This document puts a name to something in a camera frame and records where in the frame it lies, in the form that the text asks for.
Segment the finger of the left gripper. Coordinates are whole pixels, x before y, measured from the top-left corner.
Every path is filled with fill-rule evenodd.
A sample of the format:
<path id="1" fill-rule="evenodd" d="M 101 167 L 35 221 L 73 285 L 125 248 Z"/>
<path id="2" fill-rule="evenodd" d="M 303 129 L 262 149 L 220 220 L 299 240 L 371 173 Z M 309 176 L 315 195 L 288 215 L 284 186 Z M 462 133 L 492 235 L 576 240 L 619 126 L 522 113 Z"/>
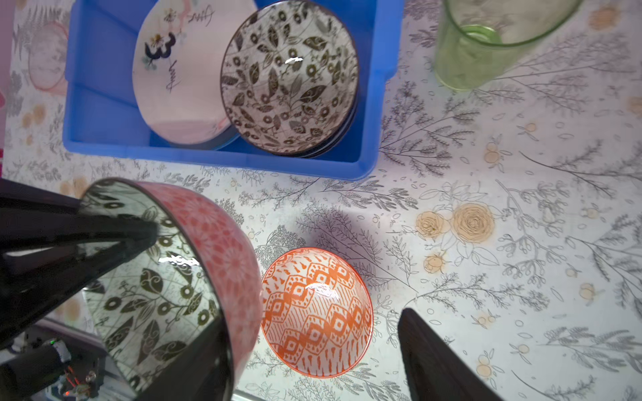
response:
<path id="1" fill-rule="evenodd" d="M 157 224 L 137 217 L 84 215 L 80 201 L 1 180 L 1 259 L 74 256 L 128 261 L 151 247 Z"/>
<path id="2" fill-rule="evenodd" d="M 136 258 L 155 241 L 125 240 L 83 254 L 77 246 L 1 256 L 1 343 L 6 344 L 81 289 Z"/>

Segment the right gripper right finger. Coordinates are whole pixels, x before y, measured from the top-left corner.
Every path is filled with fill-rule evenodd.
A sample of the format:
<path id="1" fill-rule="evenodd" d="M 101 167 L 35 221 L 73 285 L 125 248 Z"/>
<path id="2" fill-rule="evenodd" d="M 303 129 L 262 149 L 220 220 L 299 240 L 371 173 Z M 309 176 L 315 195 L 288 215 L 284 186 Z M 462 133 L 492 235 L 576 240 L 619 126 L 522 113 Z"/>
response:
<path id="1" fill-rule="evenodd" d="M 412 400 L 498 400 L 411 308 L 401 312 L 398 336 Z"/>

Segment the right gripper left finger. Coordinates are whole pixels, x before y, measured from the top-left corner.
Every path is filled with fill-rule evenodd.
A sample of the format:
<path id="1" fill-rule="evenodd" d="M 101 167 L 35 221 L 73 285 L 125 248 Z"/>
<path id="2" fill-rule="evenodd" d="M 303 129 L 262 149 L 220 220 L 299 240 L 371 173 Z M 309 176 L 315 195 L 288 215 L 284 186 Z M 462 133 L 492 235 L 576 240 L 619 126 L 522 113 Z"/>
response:
<path id="1" fill-rule="evenodd" d="M 209 324 L 138 400 L 230 400 L 232 349 L 227 322 Z"/>

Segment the blue zigzag pattern bowl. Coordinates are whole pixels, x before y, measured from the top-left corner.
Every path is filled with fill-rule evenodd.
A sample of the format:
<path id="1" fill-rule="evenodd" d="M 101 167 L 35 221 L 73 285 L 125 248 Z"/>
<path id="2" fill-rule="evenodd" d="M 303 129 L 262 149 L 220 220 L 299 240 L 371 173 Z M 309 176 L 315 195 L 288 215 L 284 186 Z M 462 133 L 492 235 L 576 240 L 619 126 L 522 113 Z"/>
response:
<path id="1" fill-rule="evenodd" d="M 354 267 L 332 252 L 303 247 L 265 272 L 261 326 L 270 349 L 292 370 L 332 379 L 365 356 L 374 308 Z"/>

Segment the cream blossom pattern plate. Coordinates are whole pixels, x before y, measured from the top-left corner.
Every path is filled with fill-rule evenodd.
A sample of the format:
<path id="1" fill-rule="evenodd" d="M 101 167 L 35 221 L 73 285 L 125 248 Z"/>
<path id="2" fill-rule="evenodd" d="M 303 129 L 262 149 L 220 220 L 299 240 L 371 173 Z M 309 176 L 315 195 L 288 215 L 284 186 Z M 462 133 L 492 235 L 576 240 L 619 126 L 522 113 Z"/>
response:
<path id="1" fill-rule="evenodd" d="M 253 1 L 165 0 L 150 10 L 135 45 L 132 81 L 145 123 L 178 145 L 223 135 L 230 121 L 222 104 L 221 68 Z"/>

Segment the green glass cup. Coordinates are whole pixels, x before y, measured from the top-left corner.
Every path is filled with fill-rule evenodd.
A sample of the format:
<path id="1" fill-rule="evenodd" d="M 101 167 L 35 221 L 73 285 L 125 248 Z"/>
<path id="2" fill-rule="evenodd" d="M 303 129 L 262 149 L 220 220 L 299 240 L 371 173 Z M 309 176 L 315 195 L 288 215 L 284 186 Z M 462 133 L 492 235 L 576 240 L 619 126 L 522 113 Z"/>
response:
<path id="1" fill-rule="evenodd" d="M 444 1 L 433 70 L 456 91 L 476 89 L 502 75 L 560 28 L 580 1 Z"/>

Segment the pink glass cup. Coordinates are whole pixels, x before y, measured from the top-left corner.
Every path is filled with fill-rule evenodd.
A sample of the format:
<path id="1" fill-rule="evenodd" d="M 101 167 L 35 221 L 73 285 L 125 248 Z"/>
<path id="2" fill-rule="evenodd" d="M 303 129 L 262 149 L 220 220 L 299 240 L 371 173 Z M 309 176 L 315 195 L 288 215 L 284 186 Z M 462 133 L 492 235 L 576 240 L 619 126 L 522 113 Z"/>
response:
<path id="1" fill-rule="evenodd" d="M 68 39 L 67 29 L 60 23 L 47 23 L 34 35 L 28 54 L 28 74 L 37 90 L 66 95 Z"/>

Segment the green flower pattern plate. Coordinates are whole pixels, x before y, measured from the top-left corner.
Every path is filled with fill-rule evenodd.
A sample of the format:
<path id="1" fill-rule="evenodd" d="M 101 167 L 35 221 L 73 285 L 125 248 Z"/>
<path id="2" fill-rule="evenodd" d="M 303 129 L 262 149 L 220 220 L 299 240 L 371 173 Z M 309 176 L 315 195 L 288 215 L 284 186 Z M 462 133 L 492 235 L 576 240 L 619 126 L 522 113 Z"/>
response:
<path id="1" fill-rule="evenodd" d="M 177 142 L 167 141 L 167 144 L 174 148 L 188 150 L 219 150 L 231 144 L 238 137 L 237 130 L 232 126 L 225 129 L 220 135 L 210 140 L 198 144 L 179 144 Z"/>

